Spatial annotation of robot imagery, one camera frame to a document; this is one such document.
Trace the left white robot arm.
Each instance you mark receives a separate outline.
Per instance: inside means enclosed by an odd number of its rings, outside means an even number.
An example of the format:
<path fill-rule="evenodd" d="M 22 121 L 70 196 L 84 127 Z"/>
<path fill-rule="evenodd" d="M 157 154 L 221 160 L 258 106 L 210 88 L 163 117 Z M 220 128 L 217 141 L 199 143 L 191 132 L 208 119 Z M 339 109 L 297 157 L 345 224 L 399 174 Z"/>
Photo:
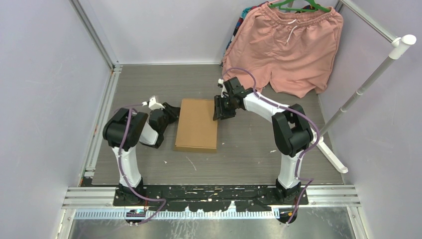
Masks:
<path fill-rule="evenodd" d="M 142 175 L 138 169 L 136 146 L 141 143 L 159 148 L 168 125 L 180 116 L 180 107 L 163 103 L 149 114 L 120 108 L 103 128 L 103 139 L 112 148 L 119 170 L 118 197 L 138 206 L 146 199 Z"/>

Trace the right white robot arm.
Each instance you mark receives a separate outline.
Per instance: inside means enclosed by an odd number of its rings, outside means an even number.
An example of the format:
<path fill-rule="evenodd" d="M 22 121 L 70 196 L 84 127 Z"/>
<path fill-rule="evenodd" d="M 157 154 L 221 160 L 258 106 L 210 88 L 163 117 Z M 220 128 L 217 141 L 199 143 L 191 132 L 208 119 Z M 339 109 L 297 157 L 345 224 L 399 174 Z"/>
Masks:
<path fill-rule="evenodd" d="M 314 138 L 303 108 L 298 104 L 282 105 L 252 88 L 245 89 L 236 77 L 219 79 L 217 85 L 222 91 L 214 97 L 214 121 L 233 118 L 237 109 L 243 109 L 272 124 L 274 141 L 282 156 L 275 194 L 281 204 L 291 203 L 301 188 L 301 158 Z"/>

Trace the brown cardboard box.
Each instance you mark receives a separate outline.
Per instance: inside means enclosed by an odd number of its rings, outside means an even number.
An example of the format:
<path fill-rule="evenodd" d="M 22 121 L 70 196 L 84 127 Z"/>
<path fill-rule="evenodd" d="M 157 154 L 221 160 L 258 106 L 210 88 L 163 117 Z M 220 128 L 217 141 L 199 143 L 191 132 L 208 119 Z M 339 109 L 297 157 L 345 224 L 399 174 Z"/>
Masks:
<path fill-rule="evenodd" d="M 213 100 L 182 99 L 174 150 L 216 153 L 217 121 L 213 115 Z"/>

